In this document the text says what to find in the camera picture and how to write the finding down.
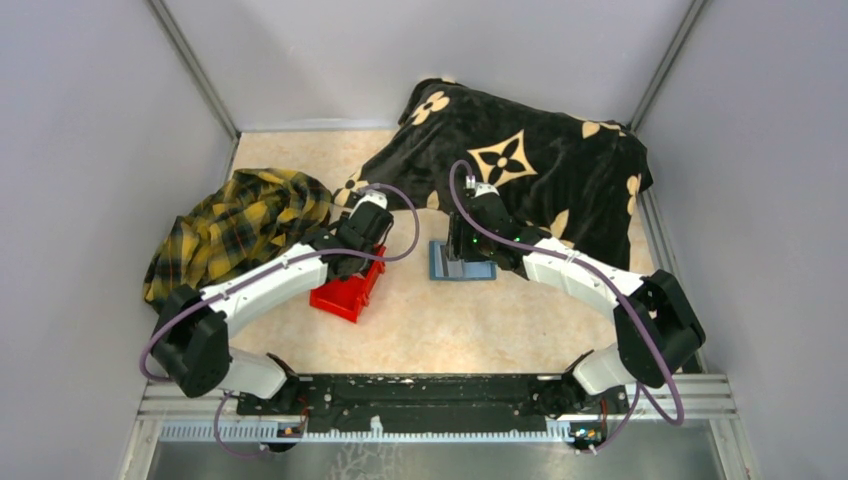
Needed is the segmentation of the blue card holder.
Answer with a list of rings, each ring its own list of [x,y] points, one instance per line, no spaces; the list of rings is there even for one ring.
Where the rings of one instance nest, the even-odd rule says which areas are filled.
[[[446,243],[431,240],[428,246],[429,278],[431,281],[494,281],[497,278],[497,266],[488,261],[464,261],[464,278],[445,278],[442,273],[442,262],[449,260],[446,253]]]

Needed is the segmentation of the red plastic bin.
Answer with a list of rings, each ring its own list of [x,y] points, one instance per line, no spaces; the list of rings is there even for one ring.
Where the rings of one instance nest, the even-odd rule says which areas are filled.
[[[371,261],[364,273],[355,274],[347,280],[336,279],[312,290],[309,305],[356,324],[384,273],[383,261]]]

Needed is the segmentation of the silver magnetic stripe card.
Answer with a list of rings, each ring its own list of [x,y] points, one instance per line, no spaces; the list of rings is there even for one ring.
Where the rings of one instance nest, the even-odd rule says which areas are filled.
[[[464,278],[464,262],[461,260],[445,260],[442,262],[442,273],[445,278]]]

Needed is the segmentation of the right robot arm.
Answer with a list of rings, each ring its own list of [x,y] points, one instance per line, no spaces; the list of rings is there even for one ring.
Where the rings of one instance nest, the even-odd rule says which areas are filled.
[[[486,260],[555,287],[610,320],[616,339],[581,355],[538,397],[545,414],[588,412],[603,393],[627,384],[660,388],[702,347],[706,333],[677,278],[607,265],[523,225],[496,192],[463,195],[450,216],[449,254]]]

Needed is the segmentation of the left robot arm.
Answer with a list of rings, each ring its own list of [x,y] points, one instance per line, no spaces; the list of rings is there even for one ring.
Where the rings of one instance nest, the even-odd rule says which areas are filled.
[[[217,285],[174,288],[162,307],[148,356],[187,398],[214,390],[254,397],[277,414],[300,399],[298,375],[274,354],[231,346],[251,322],[292,298],[364,273],[393,225],[388,200],[371,191],[333,231],[321,229],[284,254]]]

